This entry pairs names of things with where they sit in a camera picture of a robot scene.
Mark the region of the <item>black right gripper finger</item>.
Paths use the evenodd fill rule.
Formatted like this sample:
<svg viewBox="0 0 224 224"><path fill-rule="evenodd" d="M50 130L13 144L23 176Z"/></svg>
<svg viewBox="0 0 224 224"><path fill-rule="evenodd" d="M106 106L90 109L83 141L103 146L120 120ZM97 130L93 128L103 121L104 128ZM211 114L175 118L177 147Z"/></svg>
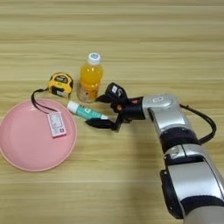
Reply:
<svg viewBox="0 0 224 224"><path fill-rule="evenodd" d="M96 101L103 102L103 103L111 103L111 98L106 94L102 94L96 98Z"/></svg>
<svg viewBox="0 0 224 224"><path fill-rule="evenodd" d="M109 119L91 118L86 120L86 124L97 129L116 130L116 124Z"/></svg>

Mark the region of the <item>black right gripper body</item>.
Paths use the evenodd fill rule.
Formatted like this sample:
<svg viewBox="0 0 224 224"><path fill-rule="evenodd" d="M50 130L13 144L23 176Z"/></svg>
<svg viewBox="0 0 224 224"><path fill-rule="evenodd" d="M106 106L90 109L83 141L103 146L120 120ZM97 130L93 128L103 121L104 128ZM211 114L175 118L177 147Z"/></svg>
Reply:
<svg viewBox="0 0 224 224"><path fill-rule="evenodd" d="M117 113L115 122L110 128L118 131L122 123L130 123L133 120L144 120L143 98L114 98L110 100L110 107Z"/></svg>

